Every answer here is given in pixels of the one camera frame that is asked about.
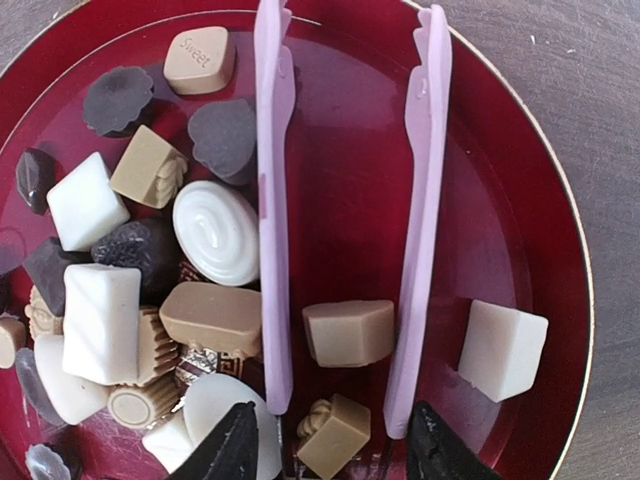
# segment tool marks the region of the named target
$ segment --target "milk chocolate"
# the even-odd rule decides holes
[[[178,388],[172,376],[165,375],[146,387],[116,387],[109,396],[107,408],[120,425],[139,430],[168,414],[178,400]]]
[[[222,90],[233,77],[236,47],[223,27],[182,32],[171,42],[164,76],[178,95]]]
[[[44,215],[49,208],[47,193],[55,183],[55,160],[41,150],[25,150],[16,166],[16,187],[36,215]]]
[[[164,208],[176,196],[187,159],[153,130],[141,126],[111,177],[111,188],[151,208]]]
[[[142,299],[153,304],[178,283],[181,254],[173,228],[160,218],[125,223],[91,248],[96,263],[140,270]]]
[[[257,178],[256,114],[244,99],[216,102],[189,119],[193,157],[230,185]]]
[[[362,367],[393,351],[388,300],[323,303],[302,311],[311,356],[321,367]]]
[[[29,333],[34,340],[38,335],[62,335],[62,317],[51,313],[35,285],[31,287],[24,313],[29,319]]]
[[[153,118],[153,79],[140,67],[117,67],[89,87],[84,121],[98,135],[130,137]]]
[[[332,479],[371,438],[371,411],[341,395],[314,403],[298,428],[298,458],[321,479]]]
[[[64,271],[69,265],[88,263],[91,257],[85,253],[65,252],[60,240],[51,237],[29,255],[22,266],[33,284],[56,317],[64,315],[65,286]]]
[[[261,351],[260,293],[213,283],[185,282],[160,308],[160,319],[178,343],[240,358]]]

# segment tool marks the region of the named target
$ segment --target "light brown chocolate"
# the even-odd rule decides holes
[[[236,47],[226,28],[199,28],[173,39],[164,76],[179,95],[213,93],[231,81],[235,62]]]
[[[311,356],[321,367],[363,367],[393,351],[394,308],[388,300],[322,303],[302,316]]]
[[[184,182],[187,160],[142,125],[111,177],[113,191],[152,208],[164,208]]]
[[[262,296],[242,288],[184,282],[160,308],[169,336],[196,349],[208,348],[239,358],[262,350]]]
[[[24,324],[11,315],[0,316],[0,368],[11,368],[16,353],[27,343]]]
[[[179,349],[162,326],[156,307],[140,308],[138,331],[138,381],[135,385],[143,387],[176,368]]]
[[[371,411],[336,394],[313,404],[298,434],[298,458],[321,479],[332,479],[371,438]]]
[[[178,401],[172,375],[165,375],[146,387],[116,387],[109,395],[107,408],[120,425],[138,430],[167,415]]]
[[[62,317],[51,313],[35,285],[31,288],[24,314],[29,319],[29,333],[34,340],[38,335],[62,335]]]

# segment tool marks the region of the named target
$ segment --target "chocolate piece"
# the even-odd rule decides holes
[[[187,160],[153,130],[141,126],[111,177],[111,188],[138,203],[164,208],[176,196]]]
[[[252,290],[185,282],[160,308],[160,319],[178,343],[227,352],[240,358],[261,351],[262,296]]]
[[[173,228],[158,218],[125,223],[91,248],[96,263],[140,270],[149,303],[161,302],[178,283],[181,254]]]
[[[63,456],[43,444],[29,447],[26,466],[32,480],[77,480],[82,473],[77,456]]]
[[[118,67],[89,87],[84,121],[102,137],[129,137],[153,117],[153,79],[140,67]]]
[[[236,403],[167,480],[255,480],[258,442],[255,404]]]
[[[408,480],[500,480],[427,402],[418,402],[407,438]]]
[[[171,42],[164,77],[178,95],[222,90],[233,78],[236,47],[223,27],[182,32]]]
[[[25,346],[27,332],[24,323],[11,315],[0,316],[0,368],[11,368],[16,353]]]
[[[146,387],[116,387],[107,408],[120,425],[139,430],[168,414],[179,399],[172,376],[165,375]]]
[[[69,265],[90,261],[91,258],[86,254],[65,252],[60,240],[51,237],[29,255],[22,265],[51,313],[62,317],[66,299],[64,271]]]
[[[35,148],[28,148],[16,166],[18,193],[36,215],[47,211],[47,193],[56,183],[55,160]]]
[[[230,185],[257,177],[256,114],[243,99],[210,103],[189,119],[193,157]]]
[[[169,338],[162,326],[156,307],[140,308],[138,325],[138,381],[144,387],[166,373],[178,363],[178,345]]]
[[[65,422],[53,407],[49,395],[40,380],[33,350],[21,348],[16,354],[16,374],[22,393],[38,415],[51,425],[60,426]]]
[[[311,407],[298,433],[298,458],[323,480],[332,479],[371,438],[371,411],[341,395]]]
[[[302,311],[311,356],[321,367],[362,367],[393,351],[393,302],[323,303]]]
[[[24,313],[29,319],[29,333],[34,340],[38,335],[62,335],[62,317],[56,317],[42,295],[35,287],[31,287],[30,303],[24,307]]]

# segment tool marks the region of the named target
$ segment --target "wooden table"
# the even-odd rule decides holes
[[[78,0],[2,3],[0,66]],[[640,2],[441,4],[450,23],[495,63],[542,124],[587,230],[596,283],[596,356],[582,422],[560,478],[638,479]]]

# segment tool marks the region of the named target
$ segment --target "chocolate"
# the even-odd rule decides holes
[[[152,208],[176,196],[187,173],[187,159],[153,130],[141,126],[111,177],[111,188]]]
[[[255,404],[236,403],[167,480],[255,480],[258,445]]]
[[[193,157],[230,185],[256,180],[256,114],[246,100],[210,103],[189,119]]]
[[[409,480],[500,480],[427,402],[418,402],[407,438]]]
[[[262,296],[252,290],[185,282],[160,308],[160,319],[178,343],[245,359],[262,349]]]
[[[60,240],[51,237],[29,255],[22,265],[51,313],[56,317],[62,317],[66,299],[64,272],[69,265],[90,261],[91,258],[87,254],[65,252]]]
[[[16,374],[22,387],[22,393],[38,415],[51,425],[64,425],[58,412],[53,407],[49,395],[40,380],[33,350],[21,348],[16,354]]]
[[[41,150],[28,148],[16,166],[16,188],[36,215],[44,215],[49,208],[47,193],[55,183],[55,160]]]
[[[302,311],[311,356],[321,367],[362,367],[393,351],[394,309],[388,300],[323,303]]]
[[[130,137],[153,116],[153,79],[140,67],[117,67],[89,87],[84,121],[98,135]]]
[[[371,411],[341,395],[311,407],[298,434],[298,458],[321,479],[332,479],[371,438]]]
[[[102,237],[91,248],[96,263],[142,272],[142,299],[160,303],[178,282],[180,246],[164,220],[129,222]]]

